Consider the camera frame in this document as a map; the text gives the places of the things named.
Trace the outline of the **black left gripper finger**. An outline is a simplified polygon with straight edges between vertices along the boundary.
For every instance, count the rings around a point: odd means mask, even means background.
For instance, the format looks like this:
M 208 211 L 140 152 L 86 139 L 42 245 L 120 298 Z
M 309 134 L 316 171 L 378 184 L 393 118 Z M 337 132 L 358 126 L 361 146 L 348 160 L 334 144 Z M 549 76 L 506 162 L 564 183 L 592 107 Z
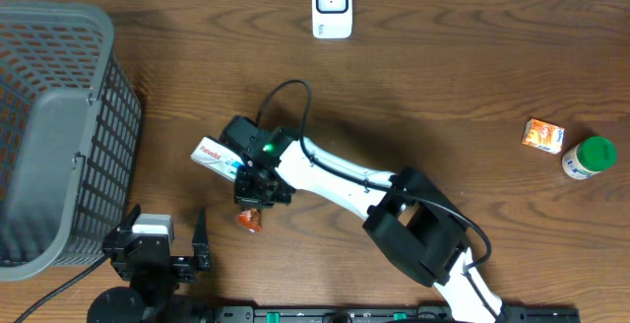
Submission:
M 202 209 L 199 213 L 198 220 L 192 238 L 192 247 L 194 256 L 198 259 L 209 258 L 209 240 L 206 224 L 206 210 Z
M 136 220 L 142 214 L 142 209 L 139 204 L 136 204 L 131 211 L 126 215 L 126 217 L 119 224 L 117 231 L 120 233 L 131 233 L 133 231 L 133 225 Z

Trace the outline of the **orange Top chocolate bar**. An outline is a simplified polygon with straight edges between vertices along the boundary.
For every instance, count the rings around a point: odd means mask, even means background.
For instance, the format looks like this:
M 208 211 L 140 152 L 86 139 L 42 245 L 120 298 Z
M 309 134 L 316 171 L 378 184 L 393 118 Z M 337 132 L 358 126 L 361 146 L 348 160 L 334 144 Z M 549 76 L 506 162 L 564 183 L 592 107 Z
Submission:
M 262 230 L 262 211 L 259 209 L 242 209 L 238 215 L 238 223 L 253 233 Z

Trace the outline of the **white Panadol box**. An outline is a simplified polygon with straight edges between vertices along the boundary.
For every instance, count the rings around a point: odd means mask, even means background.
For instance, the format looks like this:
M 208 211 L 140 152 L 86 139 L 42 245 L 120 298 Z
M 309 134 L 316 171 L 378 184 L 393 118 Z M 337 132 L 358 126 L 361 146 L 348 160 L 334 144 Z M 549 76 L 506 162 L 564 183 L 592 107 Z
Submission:
M 190 159 L 223 178 L 234 182 L 243 160 L 235 152 L 219 141 L 204 137 L 190 156 Z

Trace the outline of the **small orange snack box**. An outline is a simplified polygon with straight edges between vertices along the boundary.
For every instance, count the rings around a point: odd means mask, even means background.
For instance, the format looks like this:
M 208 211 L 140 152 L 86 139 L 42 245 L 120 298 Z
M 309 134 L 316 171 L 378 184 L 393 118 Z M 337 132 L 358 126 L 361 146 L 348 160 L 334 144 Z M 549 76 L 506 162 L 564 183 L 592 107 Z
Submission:
M 564 128 L 532 118 L 526 123 L 522 144 L 556 155 L 562 151 L 564 135 Z

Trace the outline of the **green lid white jar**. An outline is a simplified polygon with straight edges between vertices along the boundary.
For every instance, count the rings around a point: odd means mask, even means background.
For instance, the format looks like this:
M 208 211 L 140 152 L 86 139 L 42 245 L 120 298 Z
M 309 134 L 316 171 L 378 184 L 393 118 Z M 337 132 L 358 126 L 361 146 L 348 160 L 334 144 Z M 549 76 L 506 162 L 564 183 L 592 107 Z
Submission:
M 614 144 L 602 136 L 594 136 L 567 151 L 561 165 L 569 177 L 585 180 L 611 168 L 616 162 Z

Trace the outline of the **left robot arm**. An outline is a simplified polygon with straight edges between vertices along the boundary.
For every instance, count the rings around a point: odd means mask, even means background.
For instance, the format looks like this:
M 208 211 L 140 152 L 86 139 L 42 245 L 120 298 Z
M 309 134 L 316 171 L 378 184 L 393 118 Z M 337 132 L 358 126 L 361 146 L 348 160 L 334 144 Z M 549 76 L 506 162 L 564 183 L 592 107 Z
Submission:
M 140 206 L 108 233 L 102 252 L 126 287 L 101 293 L 88 311 L 89 322 L 211 322 L 213 310 L 176 291 L 212 269 L 206 212 L 199 212 L 190 256 L 170 252 L 174 226 L 169 215 L 144 214 Z

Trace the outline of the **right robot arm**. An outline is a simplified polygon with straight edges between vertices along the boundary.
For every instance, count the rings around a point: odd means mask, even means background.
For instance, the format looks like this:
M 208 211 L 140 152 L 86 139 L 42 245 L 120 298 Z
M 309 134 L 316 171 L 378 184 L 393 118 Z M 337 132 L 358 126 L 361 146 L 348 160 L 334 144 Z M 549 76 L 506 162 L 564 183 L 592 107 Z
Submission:
M 225 144 L 243 160 L 234 201 L 246 208 L 289 204 L 298 190 L 317 194 L 352 212 L 385 257 L 426 287 L 435 287 L 452 317 L 463 322 L 505 322 L 502 299 L 481 277 L 468 230 L 477 224 L 420 171 L 400 173 L 358 166 L 331 155 L 297 133 L 247 124 L 224 130 Z

